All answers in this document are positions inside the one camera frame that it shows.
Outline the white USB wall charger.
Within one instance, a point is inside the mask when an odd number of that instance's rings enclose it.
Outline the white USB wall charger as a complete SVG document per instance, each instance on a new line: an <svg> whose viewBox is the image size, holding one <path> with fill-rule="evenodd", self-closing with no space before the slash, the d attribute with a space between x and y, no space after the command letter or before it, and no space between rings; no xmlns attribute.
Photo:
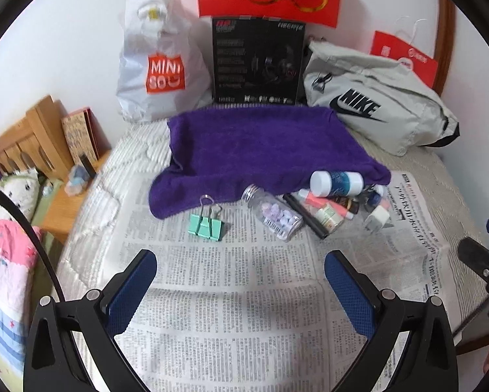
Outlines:
<svg viewBox="0 0 489 392"><path fill-rule="evenodd" d="M370 233L379 232L389 221L390 212L383 206L376 206L364 221L364 228Z"/></svg>

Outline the pink Vaseline jar blue lid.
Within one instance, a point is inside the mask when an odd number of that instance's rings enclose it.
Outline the pink Vaseline jar blue lid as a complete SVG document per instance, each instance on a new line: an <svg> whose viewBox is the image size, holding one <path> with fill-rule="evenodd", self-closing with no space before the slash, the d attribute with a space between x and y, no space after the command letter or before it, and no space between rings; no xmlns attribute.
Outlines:
<svg viewBox="0 0 489 392"><path fill-rule="evenodd" d="M387 187L384 185L374 185L367 191L365 208L372 211L379 206L386 211L390 210L390 202L387 200Z"/></svg>

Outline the black gold Grand Reserve bottle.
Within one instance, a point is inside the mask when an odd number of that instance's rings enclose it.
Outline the black gold Grand Reserve bottle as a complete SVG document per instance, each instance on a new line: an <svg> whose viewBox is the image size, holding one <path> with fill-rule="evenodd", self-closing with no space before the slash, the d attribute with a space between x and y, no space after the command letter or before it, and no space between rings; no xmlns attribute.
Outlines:
<svg viewBox="0 0 489 392"><path fill-rule="evenodd" d="M357 214L360 209L360 204L357 200L346 196L332 196L331 200L341 206L347 211Z"/></svg>

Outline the small beige cylinder tube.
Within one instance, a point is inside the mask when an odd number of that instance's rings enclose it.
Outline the small beige cylinder tube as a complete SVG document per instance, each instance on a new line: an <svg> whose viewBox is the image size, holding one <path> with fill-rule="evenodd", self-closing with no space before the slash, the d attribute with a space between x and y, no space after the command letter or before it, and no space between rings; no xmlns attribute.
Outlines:
<svg viewBox="0 0 489 392"><path fill-rule="evenodd" d="M329 234L333 233L344 222L341 216L332 206L326 204L315 212L315 217Z"/></svg>

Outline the white blue cylindrical bottle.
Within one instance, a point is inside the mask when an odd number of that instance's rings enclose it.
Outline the white blue cylindrical bottle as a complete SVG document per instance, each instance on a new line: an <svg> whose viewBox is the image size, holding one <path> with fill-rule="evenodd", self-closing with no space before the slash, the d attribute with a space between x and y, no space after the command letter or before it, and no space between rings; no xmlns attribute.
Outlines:
<svg viewBox="0 0 489 392"><path fill-rule="evenodd" d="M315 171L310 178L310 190L314 196L357 196L364 188L359 172Z"/></svg>

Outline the black pen case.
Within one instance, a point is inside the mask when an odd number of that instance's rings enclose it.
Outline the black pen case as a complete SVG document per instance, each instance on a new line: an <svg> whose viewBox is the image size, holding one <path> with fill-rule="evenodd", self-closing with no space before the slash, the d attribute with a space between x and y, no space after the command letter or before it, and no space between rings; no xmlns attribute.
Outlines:
<svg viewBox="0 0 489 392"><path fill-rule="evenodd" d="M310 211L308 211L292 194L284 194L283 200L286 204L296 211L303 219L304 223L308 225L320 240L324 240L328 237L329 231L323 226L320 221L317 221Z"/></svg>

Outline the pink tube grey cap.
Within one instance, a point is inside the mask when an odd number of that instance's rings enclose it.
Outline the pink tube grey cap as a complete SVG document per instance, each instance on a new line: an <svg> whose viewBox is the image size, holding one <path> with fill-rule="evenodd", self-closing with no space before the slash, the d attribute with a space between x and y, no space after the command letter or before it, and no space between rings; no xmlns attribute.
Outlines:
<svg viewBox="0 0 489 392"><path fill-rule="evenodd" d="M298 196L301 197L305 203L310 204L310 206L313 206L314 208L322 209L325 206L330 206L343 218L348 220L352 220L354 218L354 214L344 206L341 206L340 204L326 198L314 196L314 194L308 189L298 190Z"/></svg>

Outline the clear small plastic bottle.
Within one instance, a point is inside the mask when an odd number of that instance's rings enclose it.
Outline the clear small plastic bottle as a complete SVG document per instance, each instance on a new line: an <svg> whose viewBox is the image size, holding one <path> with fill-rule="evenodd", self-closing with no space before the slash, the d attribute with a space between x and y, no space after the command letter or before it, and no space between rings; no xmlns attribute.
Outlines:
<svg viewBox="0 0 489 392"><path fill-rule="evenodd" d="M280 240L289 241L303 223L296 211L254 184L246 187L242 200L260 223Z"/></svg>

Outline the mint green binder clip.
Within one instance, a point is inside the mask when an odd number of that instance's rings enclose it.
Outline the mint green binder clip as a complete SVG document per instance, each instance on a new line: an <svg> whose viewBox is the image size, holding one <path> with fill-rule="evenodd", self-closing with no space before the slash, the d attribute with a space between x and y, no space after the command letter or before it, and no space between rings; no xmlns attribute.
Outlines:
<svg viewBox="0 0 489 392"><path fill-rule="evenodd" d="M223 221L220 219L222 207L209 195L199 199L199 213L189 217L187 232L190 235L218 242L222 238Z"/></svg>

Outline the pink striped blanket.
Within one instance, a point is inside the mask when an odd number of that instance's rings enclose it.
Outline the pink striped blanket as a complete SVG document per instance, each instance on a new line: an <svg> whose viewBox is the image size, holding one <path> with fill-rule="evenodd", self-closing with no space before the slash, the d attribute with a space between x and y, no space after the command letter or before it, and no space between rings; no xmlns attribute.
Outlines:
<svg viewBox="0 0 489 392"><path fill-rule="evenodd" d="M0 357L18 374L24 369L36 260L23 228L13 220L0 220Z"/></svg>

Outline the grey Nike waist bag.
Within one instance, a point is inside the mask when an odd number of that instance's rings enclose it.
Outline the grey Nike waist bag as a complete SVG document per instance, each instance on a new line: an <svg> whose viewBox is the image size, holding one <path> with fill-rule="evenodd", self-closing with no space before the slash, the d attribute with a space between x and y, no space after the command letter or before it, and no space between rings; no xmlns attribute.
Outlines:
<svg viewBox="0 0 489 392"><path fill-rule="evenodd" d="M400 62L328 41L310 41L309 51L307 104L329 107L384 151L402 157L411 147L440 148L459 138L455 115Z"/></svg>

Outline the red paper shopping bag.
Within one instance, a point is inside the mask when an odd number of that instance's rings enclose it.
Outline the red paper shopping bag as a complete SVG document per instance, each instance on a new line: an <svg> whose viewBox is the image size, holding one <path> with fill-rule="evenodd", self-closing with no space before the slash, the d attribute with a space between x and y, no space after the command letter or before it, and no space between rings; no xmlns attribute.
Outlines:
<svg viewBox="0 0 489 392"><path fill-rule="evenodd" d="M409 16L401 16L395 21L393 33L375 30L370 55L400 62L432 89L436 80L438 62L415 47L417 30L421 23L428 20L425 18L415 20L412 31L408 34L405 30L398 29L401 21L406 19L409 19Z"/></svg>

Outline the brown patterned book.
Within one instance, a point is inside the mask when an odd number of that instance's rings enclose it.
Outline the brown patterned book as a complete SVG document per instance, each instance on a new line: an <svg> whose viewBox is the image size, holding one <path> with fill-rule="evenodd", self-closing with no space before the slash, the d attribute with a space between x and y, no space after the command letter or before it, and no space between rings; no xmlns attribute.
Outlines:
<svg viewBox="0 0 489 392"><path fill-rule="evenodd" d="M75 164L85 155L90 162L96 162L100 153L95 140L92 112L86 107L61 118L64 138Z"/></svg>

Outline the black headset box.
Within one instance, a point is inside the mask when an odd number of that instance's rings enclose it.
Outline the black headset box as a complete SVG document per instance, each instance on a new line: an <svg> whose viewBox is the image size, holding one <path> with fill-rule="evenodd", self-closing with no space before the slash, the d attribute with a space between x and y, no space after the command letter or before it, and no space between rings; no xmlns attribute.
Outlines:
<svg viewBox="0 0 489 392"><path fill-rule="evenodd" d="M212 19L213 91L220 105L295 105L305 24L253 17Z"/></svg>

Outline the white Miniso plastic bag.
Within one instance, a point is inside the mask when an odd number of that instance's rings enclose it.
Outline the white Miniso plastic bag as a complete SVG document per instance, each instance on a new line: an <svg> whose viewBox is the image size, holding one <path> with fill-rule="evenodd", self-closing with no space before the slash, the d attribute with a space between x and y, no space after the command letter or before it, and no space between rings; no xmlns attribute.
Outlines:
<svg viewBox="0 0 489 392"><path fill-rule="evenodd" d="M163 120L212 102L190 30L181 0L126 0L116 92L124 121Z"/></svg>

